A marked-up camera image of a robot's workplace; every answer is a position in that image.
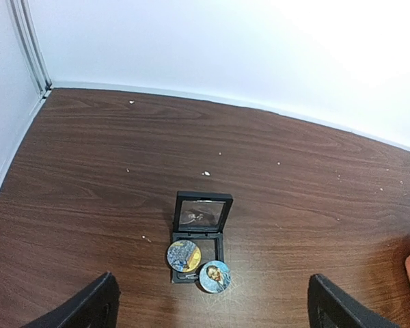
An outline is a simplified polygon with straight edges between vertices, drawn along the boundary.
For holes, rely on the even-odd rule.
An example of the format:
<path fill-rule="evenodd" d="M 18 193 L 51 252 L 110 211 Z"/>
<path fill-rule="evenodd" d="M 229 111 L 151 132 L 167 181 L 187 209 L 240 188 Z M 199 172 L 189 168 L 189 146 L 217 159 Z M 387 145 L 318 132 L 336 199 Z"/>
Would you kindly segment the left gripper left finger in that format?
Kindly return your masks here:
<path fill-rule="evenodd" d="M 120 288 L 106 272 L 54 310 L 26 327 L 116 327 Z"/>

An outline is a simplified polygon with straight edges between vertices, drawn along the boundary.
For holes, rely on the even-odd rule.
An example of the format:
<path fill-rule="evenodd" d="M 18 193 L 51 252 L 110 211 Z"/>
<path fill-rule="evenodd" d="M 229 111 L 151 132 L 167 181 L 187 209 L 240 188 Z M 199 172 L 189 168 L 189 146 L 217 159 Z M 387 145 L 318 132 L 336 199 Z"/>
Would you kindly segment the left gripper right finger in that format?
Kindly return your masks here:
<path fill-rule="evenodd" d="M 308 317 L 311 327 L 397 327 L 368 309 L 322 274 L 310 277 Z"/>

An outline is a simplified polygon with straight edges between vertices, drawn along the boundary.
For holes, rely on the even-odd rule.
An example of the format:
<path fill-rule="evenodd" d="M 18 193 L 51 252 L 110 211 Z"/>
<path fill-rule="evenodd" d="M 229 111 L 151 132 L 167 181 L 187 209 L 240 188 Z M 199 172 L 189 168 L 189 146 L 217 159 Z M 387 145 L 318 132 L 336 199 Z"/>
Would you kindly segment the black brooch display box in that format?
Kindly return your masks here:
<path fill-rule="evenodd" d="M 215 259 L 223 262 L 223 230 L 233 201 L 229 193 L 178 191 L 171 241 L 212 241 Z"/>

